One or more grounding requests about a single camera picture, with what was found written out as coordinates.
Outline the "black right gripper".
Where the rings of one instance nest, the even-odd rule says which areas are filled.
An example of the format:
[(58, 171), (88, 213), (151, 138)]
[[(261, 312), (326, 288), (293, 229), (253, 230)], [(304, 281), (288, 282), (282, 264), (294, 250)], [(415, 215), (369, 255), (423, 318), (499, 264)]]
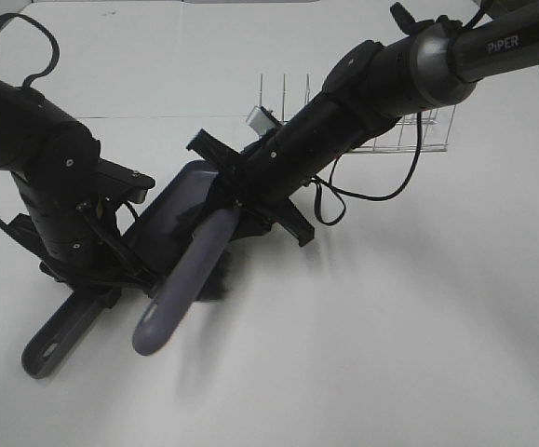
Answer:
[(278, 223), (302, 247), (314, 238), (315, 228), (290, 196), (337, 156), (369, 138), (367, 127), (349, 108), (326, 100), (307, 104), (248, 151), (238, 153), (203, 129), (187, 148), (218, 171), (210, 186), (210, 208), (247, 210), (232, 241), (264, 236)]

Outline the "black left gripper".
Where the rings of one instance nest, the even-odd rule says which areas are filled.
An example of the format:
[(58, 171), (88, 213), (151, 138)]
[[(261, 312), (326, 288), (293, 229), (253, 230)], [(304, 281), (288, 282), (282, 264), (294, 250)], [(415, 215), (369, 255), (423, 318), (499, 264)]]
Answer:
[(115, 213), (124, 203), (96, 190), (96, 167), (47, 168), (44, 174), (14, 171), (12, 178), (28, 213), (11, 222), (20, 243), (42, 262), (42, 270), (74, 298), (114, 307), (116, 286), (136, 286), (155, 298), (164, 276), (137, 255), (117, 227)]

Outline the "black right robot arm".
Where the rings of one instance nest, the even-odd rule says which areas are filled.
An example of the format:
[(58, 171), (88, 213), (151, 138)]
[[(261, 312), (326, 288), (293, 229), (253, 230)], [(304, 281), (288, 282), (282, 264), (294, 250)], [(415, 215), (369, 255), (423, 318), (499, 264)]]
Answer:
[(391, 11), (404, 38), (354, 47), (287, 124), (241, 152), (205, 131), (191, 140), (189, 149), (218, 172), (202, 217), (240, 203), (249, 227), (235, 237), (280, 224), (304, 245), (315, 230), (290, 197), (332, 160), (405, 115), (464, 101), (482, 78), (539, 65), (539, 1), (477, 28), (446, 17), (417, 21), (401, 5)]

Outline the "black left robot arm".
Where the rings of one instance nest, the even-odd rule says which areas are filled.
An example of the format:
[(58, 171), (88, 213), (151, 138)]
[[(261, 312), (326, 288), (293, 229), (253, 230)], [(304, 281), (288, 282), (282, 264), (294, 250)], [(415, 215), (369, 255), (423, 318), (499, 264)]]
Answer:
[(0, 81), (0, 170), (27, 211), (0, 228), (73, 289), (149, 291), (156, 274), (123, 240), (115, 214), (142, 203), (153, 178), (101, 157), (81, 122), (38, 91)]

